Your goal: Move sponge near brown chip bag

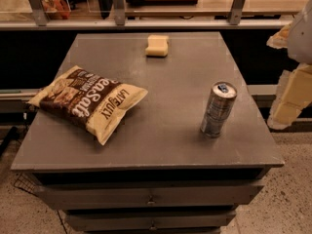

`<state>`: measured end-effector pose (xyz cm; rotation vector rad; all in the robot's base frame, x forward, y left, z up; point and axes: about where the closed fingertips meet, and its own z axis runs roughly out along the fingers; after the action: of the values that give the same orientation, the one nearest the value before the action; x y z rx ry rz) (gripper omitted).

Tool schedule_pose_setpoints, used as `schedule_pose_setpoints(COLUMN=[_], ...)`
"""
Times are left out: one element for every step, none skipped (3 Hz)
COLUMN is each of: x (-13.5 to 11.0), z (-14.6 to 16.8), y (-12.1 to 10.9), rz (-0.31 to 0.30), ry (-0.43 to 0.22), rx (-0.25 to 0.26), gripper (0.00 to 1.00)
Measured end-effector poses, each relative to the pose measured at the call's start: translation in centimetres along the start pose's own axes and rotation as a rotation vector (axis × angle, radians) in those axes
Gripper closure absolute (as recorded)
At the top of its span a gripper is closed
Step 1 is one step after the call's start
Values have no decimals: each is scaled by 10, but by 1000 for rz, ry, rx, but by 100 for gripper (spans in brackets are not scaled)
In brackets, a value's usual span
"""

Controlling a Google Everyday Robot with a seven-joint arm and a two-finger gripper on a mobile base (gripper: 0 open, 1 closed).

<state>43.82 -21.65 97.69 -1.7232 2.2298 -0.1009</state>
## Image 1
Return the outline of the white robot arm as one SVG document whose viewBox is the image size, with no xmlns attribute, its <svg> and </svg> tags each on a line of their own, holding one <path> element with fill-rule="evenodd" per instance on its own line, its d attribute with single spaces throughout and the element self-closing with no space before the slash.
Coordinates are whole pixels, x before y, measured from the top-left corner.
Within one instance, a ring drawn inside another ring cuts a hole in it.
<svg viewBox="0 0 312 234">
<path fill-rule="evenodd" d="M 267 120 L 271 129 L 283 130 L 312 102 L 312 0 L 266 45 L 285 48 L 288 57 L 298 62 L 294 71 L 283 71 Z"/>
</svg>

